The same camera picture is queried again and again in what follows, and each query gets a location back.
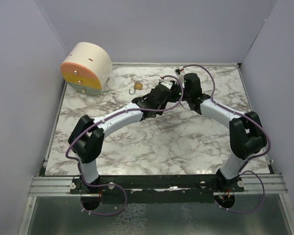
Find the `robotic arm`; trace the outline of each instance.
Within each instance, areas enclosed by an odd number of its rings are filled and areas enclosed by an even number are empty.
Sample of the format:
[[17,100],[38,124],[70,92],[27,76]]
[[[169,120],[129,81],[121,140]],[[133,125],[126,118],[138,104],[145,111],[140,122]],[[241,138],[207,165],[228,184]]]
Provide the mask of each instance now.
[[[235,112],[226,111],[214,104],[209,95],[203,94],[197,74],[185,74],[180,70],[176,70],[176,73],[179,75],[178,79],[184,82],[182,101],[187,101],[191,110],[216,120],[230,131],[232,153],[226,163],[217,171],[220,184],[226,185],[239,176],[239,171],[248,157],[267,145],[266,137],[254,124],[236,114],[243,114],[243,112],[230,108]],[[101,121],[89,131],[90,136],[83,135],[73,146],[73,152],[80,159],[80,169],[86,182],[92,183],[99,177],[96,158],[100,155],[103,140],[107,136],[129,124],[162,115],[163,112],[154,110],[163,110],[168,102],[174,103],[180,98],[181,86],[176,81],[160,80],[149,94],[133,99],[131,103],[120,110],[94,119],[87,115],[83,116],[74,128],[69,138],[69,144],[72,144],[86,128]],[[245,115],[261,125],[255,112],[249,112]]]

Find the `marble table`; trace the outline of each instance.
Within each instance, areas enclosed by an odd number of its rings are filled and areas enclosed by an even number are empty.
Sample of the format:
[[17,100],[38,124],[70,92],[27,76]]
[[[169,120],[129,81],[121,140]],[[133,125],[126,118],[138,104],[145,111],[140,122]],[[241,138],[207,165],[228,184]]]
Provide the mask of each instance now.
[[[66,159],[65,151],[68,137],[81,116],[102,116],[125,106],[134,97],[149,93],[160,75],[174,75],[174,68],[114,66],[101,96],[88,96],[67,86],[45,175],[78,174],[76,161]],[[215,98],[247,112],[249,104],[237,67],[207,68],[216,81]],[[205,71],[200,68],[187,70],[199,75],[203,92],[210,94],[212,83]],[[140,81],[143,89],[130,95],[128,90],[133,88],[135,81]],[[97,158],[99,174],[215,173],[230,154],[229,131],[216,121],[186,109],[178,106],[162,116],[129,125],[107,137]],[[265,157],[252,160],[246,169],[269,173]]]

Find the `yellow stripe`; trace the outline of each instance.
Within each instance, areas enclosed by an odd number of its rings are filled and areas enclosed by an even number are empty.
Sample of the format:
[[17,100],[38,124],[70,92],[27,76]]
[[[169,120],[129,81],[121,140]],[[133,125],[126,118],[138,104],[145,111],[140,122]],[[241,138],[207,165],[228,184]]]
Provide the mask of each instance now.
[[82,83],[80,85],[91,87],[97,90],[101,90],[101,83],[98,79],[91,79],[88,77],[82,77],[79,75],[71,74],[68,72],[62,72],[62,76],[67,82],[71,82],[74,84],[79,84],[78,81],[81,81]]

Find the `gray wall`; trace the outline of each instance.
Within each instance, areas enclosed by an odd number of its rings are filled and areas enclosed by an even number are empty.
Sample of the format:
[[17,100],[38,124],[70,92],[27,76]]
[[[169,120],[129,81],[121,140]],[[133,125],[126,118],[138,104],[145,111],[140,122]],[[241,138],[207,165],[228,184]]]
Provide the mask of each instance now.
[[294,206],[294,0],[279,0],[242,66],[250,103],[272,139],[269,157]]
[[64,58],[32,0],[0,0],[0,235],[18,232],[59,102]]
[[69,51],[113,62],[242,62],[276,0],[37,0]]

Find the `gray hook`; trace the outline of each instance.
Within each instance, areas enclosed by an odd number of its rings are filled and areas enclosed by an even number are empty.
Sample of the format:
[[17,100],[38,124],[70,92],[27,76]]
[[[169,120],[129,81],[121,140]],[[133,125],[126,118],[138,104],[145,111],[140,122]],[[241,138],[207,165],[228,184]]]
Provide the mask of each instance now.
[[136,89],[134,89],[134,92],[133,93],[131,93],[131,89],[128,89],[128,93],[129,94],[135,94],[135,92],[136,92]]

